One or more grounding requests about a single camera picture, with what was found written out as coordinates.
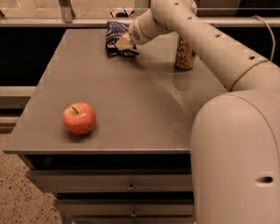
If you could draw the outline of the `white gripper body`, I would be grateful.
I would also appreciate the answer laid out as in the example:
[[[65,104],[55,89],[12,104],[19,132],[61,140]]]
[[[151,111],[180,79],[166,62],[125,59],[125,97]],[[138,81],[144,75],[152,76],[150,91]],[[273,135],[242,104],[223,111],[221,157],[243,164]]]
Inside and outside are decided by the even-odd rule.
[[[129,25],[128,30],[132,42],[136,45],[144,45],[164,33],[165,28],[154,19],[150,9],[138,16]]]

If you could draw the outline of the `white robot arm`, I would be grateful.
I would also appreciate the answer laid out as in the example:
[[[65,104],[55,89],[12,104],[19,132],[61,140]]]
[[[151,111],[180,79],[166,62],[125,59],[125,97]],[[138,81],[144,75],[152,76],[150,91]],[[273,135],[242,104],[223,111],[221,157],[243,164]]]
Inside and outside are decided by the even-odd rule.
[[[198,18],[191,0],[151,0],[118,47],[170,32],[227,90],[192,125],[196,224],[280,224],[280,68]]]

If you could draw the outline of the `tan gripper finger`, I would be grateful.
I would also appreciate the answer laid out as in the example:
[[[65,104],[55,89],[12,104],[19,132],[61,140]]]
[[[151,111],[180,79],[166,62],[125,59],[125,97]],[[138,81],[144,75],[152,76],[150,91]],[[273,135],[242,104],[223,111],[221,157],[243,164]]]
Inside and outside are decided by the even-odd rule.
[[[118,50],[132,49],[133,40],[129,33],[124,34],[115,44]]]

